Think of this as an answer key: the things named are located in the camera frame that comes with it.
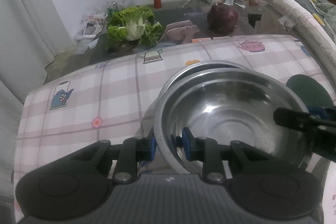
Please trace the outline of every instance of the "pink plaid tablecloth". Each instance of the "pink plaid tablecloth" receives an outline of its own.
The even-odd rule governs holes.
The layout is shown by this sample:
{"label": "pink plaid tablecloth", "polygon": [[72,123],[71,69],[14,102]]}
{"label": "pink plaid tablecloth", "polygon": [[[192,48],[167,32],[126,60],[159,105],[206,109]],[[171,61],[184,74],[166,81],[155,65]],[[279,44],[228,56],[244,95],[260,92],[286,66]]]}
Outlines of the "pink plaid tablecloth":
{"label": "pink plaid tablecloth", "polygon": [[[14,187],[27,172],[98,140],[119,144],[147,135],[164,83],[186,64],[212,59],[239,63],[282,83],[293,75],[309,75],[336,101],[317,63],[288,35],[226,37],[114,59],[75,71],[28,95],[17,135]],[[144,170],[173,172],[158,152]],[[16,201],[15,205],[19,220],[22,213]]]}

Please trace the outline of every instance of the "pink flower print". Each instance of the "pink flower print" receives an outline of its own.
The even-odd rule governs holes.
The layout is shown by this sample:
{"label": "pink flower print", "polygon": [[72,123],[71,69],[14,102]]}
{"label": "pink flower print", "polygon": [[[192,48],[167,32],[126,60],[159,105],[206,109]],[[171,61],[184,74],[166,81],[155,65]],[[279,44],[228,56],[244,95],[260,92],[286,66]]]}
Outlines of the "pink flower print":
{"label": "pink flower print", "polygon": [[16,200],[14,200],[14,208],[15,208],[15,210],[17,210],[18,212],[21,211],[21,208],[20,208],[20,206],[19,206],[19,204],[18,204],[18,202],[17,202]]}
{"label": "pink flower print", "polygon": [[103,119],[100,117],[96,117],[92,120],[92,127],[93,128],[98,128],[101,126],[101,124],[103,123]]}

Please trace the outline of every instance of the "teapot print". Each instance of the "teapot print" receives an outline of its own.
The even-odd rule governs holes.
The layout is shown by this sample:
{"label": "teapot print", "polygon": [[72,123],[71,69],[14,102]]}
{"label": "teapot print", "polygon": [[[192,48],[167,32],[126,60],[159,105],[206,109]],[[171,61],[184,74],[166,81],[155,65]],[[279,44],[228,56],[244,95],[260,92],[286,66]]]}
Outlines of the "teapot print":
{"label": "teapot print", "polygon": [[163,59],[161,57],[161,53],[162,53],[162,49],[158,49],[158,50],[154,50],[150,52],[141,53],[138,56],[140,58],[143,58],[144,64],[148,64],[148,63],[153,63],[157,61],[162,61]]}
{"label": "teapot print", "polygon": [[51,101],[50,110],[67,106],[67,100],[69,99],[71,93],[74,91],[74,89],[68,91],[69,85],[70,82],[65,81],[60,83],[55,88],[54,97]]}
{"label": "teapot print", "polygon": [[245,41],[238,46],[239,49],[249,51],[249,52],[263,52],[265,51],[265,46],[261,42],[257,41]]}

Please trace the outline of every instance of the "red onion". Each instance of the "red onion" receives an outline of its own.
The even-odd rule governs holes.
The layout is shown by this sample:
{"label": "red onion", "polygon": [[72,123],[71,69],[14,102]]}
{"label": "red onion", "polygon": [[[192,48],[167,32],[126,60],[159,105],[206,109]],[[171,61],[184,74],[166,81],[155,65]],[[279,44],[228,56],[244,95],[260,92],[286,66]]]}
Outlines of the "red onion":
{"label": "red onion", "polygon": [[208,12],[210,30],[220,35],[232,33],[238,22],[238,13],[228,5],[214,4]]}

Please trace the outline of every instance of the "screw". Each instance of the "screw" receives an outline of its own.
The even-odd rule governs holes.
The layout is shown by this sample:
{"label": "screw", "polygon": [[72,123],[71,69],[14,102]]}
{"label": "screw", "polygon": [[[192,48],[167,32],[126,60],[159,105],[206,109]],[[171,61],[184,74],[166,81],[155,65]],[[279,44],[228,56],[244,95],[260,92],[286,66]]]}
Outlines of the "screw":
{"label": "screw", "polygon": [[221,182],[224,179],[224,175],[221,173],[212,172],[207,175],[207,178],[212,182]]}
{"label": "screw", "polygon": [[125,181],[130,180],[131,175],[125,172],[119,172],[114,176],[114,178],[118,181],[125,182]]}

